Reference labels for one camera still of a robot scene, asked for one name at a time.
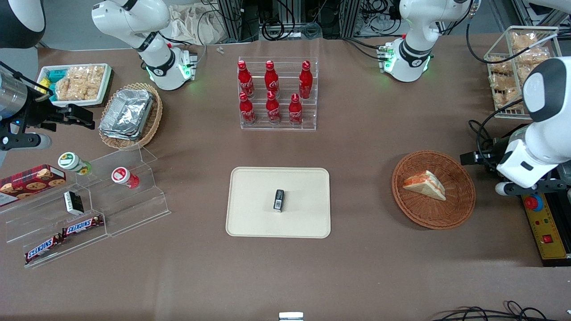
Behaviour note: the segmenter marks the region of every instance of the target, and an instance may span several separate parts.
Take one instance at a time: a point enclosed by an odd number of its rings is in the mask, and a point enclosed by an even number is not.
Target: cookie box
[[[0,180],[0,207],[66,183],[66,174],[44,164]]]

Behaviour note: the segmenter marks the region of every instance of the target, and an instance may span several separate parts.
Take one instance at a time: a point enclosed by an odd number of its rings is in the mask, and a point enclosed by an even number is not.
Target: table
[[[476,52],[495,39],[474,36]],[[463,37],[442,37],[414,83],[379,74],[373,59],[342,41],[223,47],[224,55],[211,47],[195,82],[160,91],[163,119],[147,147],[159,157],[155,177],[172,214],[33,270],[23,268],[21,247],[0,242],[2,319],[275,320],[280,311],[303,311],[307,320],[430,320],[460,306],[503,311],[508,299],[566,317],[569,269],[540,267],[519,201],[498,196],[483,168],[467,168],[476,209],[456,229],[421,228],[393,200],[390,177],[399,159],[423,149],[453,157],[474,150],[467,120],[493,109],[485,66]],[[319,57],[317,131],[242,131],[240,55]],[[134,50],[40,49],[39,56],[41,66],[109,63],[111,92],[149,82]],[[496,119],[489,130],[500,135],[518,124]],[[52,138],[49,150],[9,153],[2,176],[55,163],[67,150],[84,159],[113,151],[97,131],[77,126],[58,126]],[[237,166],[326,168],[330,236],[227,235],[228,184]]]

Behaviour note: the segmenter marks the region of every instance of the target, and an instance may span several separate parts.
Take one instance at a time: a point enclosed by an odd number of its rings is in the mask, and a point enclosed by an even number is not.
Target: white bag
[[[171,5],[168,9],[171,12],[171,38],[174,40],[211,45],[228,37],[222,25],[222,16],[218,11],[212,11],[213,8],[210,5],[197,2],[191,5]]]

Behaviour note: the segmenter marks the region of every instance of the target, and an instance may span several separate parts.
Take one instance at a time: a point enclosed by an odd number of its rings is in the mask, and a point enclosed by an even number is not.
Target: round wicker basket
[[[146,83],[134,83],[131,85],[127,85],[119,89],[117,92],[115,92],[115,94],[113,94],[113,96],[107,101],[105,109],[103,110],[103,115],[101,115],[101,120],[103,120],[103,117],[105,117],[105,114],[109,110],[109,106],[111,105],[111,102],[113,101],[117,93],[123,89],[134,89],[134,90],[144,89],[147,90],[149,93],[152,93],[154,96],[151,106],[151,111],[149,112],[147,118],[147,123],[145,123],[145,126],[143,128],[143,135],[137,141],[128,141],[126,139],[110,138],[103,135],[101,131],[99,131],[99,136],[101,137],[105,145],[116,149],[123,149],[125,147],[129,147],[137,143],[141,146],[145,146],[151,141],[151,139],[156,133],[156,130],[159,128],[160,118],[163,115],[163,102],[160,100],[159,93],[156,91],[156,89],[154,89],[152,86]]]
[[[403,188],[404,180],[429,170],[446,189],[446,200],[437,200]],[[401,210],[414,222],[434,230],[464,223],[476,205],[476,190],[470,175],[452,157],[435,151],[417,151],[405,156],[392,175],[392,192]]]

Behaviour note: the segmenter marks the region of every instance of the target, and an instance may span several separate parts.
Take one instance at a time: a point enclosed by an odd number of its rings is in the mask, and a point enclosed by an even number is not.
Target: blue package
[[[65,69],[61,69],[61,70],[50,70],[47,73],[47,79],[52,82],[55,83],[58,80],[62,79],[63,77],[66,76],[67,70]]]

